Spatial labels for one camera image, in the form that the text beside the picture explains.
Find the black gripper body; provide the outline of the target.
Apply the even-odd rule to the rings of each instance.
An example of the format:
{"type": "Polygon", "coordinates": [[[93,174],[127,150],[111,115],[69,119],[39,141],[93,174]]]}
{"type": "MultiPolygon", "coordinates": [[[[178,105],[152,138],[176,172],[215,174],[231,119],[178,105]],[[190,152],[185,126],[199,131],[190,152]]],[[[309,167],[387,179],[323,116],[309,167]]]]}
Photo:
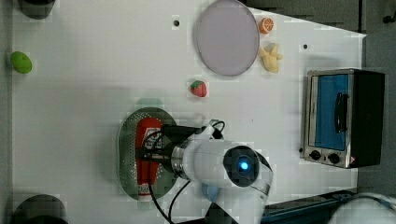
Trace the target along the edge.
{"type": "Polygon", "coordinates": [[[135,146],[135,160],[136,166],[140,167],[144,163],[157,162],[162,165],[165,170],[172,170],[171,155],[173,152],[173,144],[168,143],[164,148],[148,149],[143,148],[142,145],[135,146]]]}

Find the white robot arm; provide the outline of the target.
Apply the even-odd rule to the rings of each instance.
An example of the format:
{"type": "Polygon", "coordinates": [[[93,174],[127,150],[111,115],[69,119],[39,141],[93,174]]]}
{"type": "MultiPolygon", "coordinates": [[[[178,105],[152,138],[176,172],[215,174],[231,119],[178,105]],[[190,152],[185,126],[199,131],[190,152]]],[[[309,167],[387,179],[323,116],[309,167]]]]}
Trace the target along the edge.
{"type": "Polygon", "coordinates": [[[166,149],[141,147],[136,156],[158,162],[180,178],[217,188],[205,224],[261,224],[273,171],[250,147],[220,139],[187,140],[166,149]]]}

